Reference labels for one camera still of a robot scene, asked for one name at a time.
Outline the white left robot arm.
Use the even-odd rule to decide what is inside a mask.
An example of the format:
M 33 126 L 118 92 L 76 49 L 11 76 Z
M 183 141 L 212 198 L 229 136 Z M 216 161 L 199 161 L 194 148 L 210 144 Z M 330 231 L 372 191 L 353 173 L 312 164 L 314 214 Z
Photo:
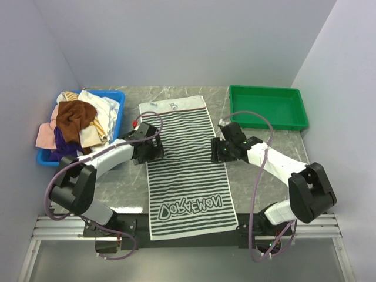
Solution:
M 113 209 L 95 199 L 96 180 L 107 171 L 124 162 L 141 165 L 164 156 L 161 130 L 142 122 L 123 139 L 82 157 L 65 156 L 61 159 L 45 193 L 46 213 L 53 220 L 62 220 L 49 211 L 54 202 L 69 214 L 82 216 L 97 223 L 104 236 L 117 232 L 118 221 Z

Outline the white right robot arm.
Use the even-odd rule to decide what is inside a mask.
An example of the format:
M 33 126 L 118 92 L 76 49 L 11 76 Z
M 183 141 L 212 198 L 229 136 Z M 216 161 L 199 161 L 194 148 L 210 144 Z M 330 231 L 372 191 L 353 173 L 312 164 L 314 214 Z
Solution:
M 288 199 L 269 205 L 260 212 L 259 229 L 273 234 L 281 223 L 299 220 L 311 223 L 337 203 L 330 180 L 317 162 L 296 161 L 257 137 L 247 138 L 236 122 L 221 128 L 222 137 L 211 140 L 213 163 L 243 160 L 278 178 L 288 187 Z

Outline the green white striped towel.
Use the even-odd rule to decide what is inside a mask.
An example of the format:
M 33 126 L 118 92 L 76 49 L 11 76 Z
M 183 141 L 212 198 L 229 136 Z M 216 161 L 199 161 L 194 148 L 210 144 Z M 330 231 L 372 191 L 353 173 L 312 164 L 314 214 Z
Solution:
M 214 126 L 202 96 L 141 103 L 142 121 L 161 126 L 164 158 L 147 163 L 152 240 L 235 230 L 227 168 L 212 163 Z

